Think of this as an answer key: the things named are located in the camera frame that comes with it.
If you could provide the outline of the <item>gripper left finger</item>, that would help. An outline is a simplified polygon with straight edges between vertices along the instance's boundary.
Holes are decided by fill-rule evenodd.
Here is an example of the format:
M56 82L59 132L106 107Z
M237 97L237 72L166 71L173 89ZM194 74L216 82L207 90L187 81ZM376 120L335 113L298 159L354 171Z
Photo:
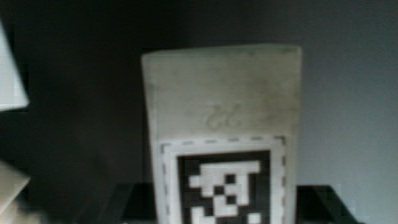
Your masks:
M157 224L152 183L116 185L97 224Z

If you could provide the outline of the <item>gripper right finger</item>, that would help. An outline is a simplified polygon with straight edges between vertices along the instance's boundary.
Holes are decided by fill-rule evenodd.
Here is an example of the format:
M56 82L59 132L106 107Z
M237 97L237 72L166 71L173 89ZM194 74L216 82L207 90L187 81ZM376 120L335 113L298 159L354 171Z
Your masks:
M363 224L330 185L298 186L296 224Z

